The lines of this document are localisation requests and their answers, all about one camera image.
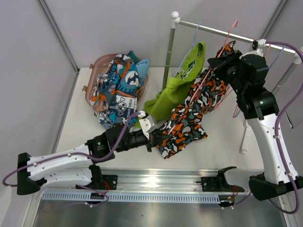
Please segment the orange grey camouflage shorts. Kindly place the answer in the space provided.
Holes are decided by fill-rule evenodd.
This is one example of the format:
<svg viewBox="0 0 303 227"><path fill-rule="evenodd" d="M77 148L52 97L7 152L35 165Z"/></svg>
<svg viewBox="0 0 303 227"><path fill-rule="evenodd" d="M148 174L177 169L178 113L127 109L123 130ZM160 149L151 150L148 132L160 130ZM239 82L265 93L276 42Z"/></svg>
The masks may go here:
<svg viewBox="0 0 303 227"><path fill-rule="evenodd" d="M156 148L164 159L183 151L193 141L207 138L201 126L203 116L214 111L225 99L228 85L208 67L189 87L185 100L171 111L159 129L163 141Z"/></svg>

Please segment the light blue hanger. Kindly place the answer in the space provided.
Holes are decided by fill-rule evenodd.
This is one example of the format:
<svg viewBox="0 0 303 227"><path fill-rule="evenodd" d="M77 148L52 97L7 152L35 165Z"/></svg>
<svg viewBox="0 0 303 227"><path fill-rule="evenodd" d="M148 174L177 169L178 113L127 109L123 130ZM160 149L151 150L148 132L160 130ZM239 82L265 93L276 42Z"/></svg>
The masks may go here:
<svg viewBox="0 0 303 227"><path fill-rule="evenodd" d="M175 77L181 72L181 70L182 70L182 65L183 65L185 59L187 58L187 56L190 54L190 52L192 51L192 49L193 49L194 46L196 45L196 35L197 35L197 31L198 31L199 26L201 26L202 24L203 24L203 23L199 23L199 24L197 25L197 27L196 27L196 29L195 29L195 33L194 33L194 38L193 38L193 42L192 42L191 49L190 49L190 50L188 51L188 53L184 56L184 58L183 58L183 60L182 60L182 62L181 62L181 64L180 64L178 70L177 70L176 73L175 73Z"/></svg>
<svg viewBox="0 0 303 227"><path fill-rule="evenodd" d="M272 61L272 63L269 66L269 70L271 70L271 68L273 67L273 65L275 64L275 62L278 60L278 58L280 57L280 55L282 54L282 52L285 49L285 45L282 47L281 51L279 52L279 54L275 57L275 59Z"/></svg>

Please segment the lime green shorts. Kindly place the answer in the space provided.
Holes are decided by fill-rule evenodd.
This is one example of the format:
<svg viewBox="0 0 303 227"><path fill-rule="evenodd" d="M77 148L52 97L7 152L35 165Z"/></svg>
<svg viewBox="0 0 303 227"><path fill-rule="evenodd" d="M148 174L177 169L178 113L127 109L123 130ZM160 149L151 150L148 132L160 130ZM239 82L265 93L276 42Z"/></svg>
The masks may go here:
<svg viewBox="0 0 303 227"><path fill-rule="evenodd" d="M157 121L170 118L171 111L187 97L190 86L201 73L205 61L205 42L197 43L185 58L179 74L169 78L166 88L155 99L144 103L143 110Z"/></svg>

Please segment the orange blue patterned shorts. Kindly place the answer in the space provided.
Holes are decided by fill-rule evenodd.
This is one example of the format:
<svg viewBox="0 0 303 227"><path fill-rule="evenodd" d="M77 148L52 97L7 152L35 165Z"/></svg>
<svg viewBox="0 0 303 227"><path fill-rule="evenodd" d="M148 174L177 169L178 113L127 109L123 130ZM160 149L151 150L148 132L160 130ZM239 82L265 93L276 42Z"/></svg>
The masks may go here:
<svg viewBox="0 0 303 227"><path fill-rule="evenodd" d="M139 75L134 61L126 54L116 55L105 73L97 76L90 104L99 123L107 130L115 123L126 123L137 112Z"/></svg>

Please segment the light blue shorts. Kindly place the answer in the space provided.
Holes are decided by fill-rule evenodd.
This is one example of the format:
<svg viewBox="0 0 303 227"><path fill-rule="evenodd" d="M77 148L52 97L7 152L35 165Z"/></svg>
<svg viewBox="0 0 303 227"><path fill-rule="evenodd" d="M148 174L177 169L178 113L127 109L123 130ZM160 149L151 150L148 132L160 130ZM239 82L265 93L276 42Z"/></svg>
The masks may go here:
<svg viewBox="0 0 303 227"><path fill-rule="evenodd" d="M150 63L148 59L143 59L136 63L136 68L139 76L139 87L142 87L144 85L144 81L147 76L149 67Z"/></svg>

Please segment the teal green shorts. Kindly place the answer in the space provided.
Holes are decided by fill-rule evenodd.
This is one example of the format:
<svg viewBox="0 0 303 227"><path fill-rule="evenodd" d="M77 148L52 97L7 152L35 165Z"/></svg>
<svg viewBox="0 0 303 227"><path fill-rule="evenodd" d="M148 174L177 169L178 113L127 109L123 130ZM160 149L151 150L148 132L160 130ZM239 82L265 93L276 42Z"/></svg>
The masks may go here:
<svg viewBox="0 0 303 227"><path fill-rule="evenodd" d="M135 53L134 53L133 51L130 51L130 52L127 54L127 56L131 58L131 60L133 61L133 63L134 63L135 65L141 64L141 63L142 63L142 60L139 59L139 58L135 55Z"/></svg>

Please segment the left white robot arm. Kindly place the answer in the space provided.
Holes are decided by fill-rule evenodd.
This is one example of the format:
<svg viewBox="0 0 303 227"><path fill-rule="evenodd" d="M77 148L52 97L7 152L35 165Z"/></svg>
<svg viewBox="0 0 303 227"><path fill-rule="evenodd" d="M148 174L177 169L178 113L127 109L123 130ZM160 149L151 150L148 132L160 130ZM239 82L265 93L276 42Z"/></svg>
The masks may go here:
<svg viewBox="0 0 303 227"><path fill-rule="evenodd" d="M34 157L21 153L18 155L17 194L30 195L49 185L98 189L103 183L98 163L114 159L114 152L141 146L151 151L165 139L159 129L130 132L127 126L118 123L101 135L58 155Z"/></svg>

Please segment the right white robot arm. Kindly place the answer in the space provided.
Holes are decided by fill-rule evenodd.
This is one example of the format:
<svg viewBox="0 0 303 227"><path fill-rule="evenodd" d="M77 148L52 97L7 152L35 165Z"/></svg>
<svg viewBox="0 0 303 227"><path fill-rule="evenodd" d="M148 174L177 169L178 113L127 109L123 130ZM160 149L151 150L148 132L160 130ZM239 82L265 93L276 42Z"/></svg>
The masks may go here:
<svg viewBox="0 0 303 227"><path fill-rule="evenodd" d="M259 201L303 187L303 178L292 165L282 132L276 123L280 113L273 93L264 88L268 66L260 54L236 51L207 60L219 80L231 85L237 104L251 127L261 153L264 172L243 175L244 183Z"/></svg>

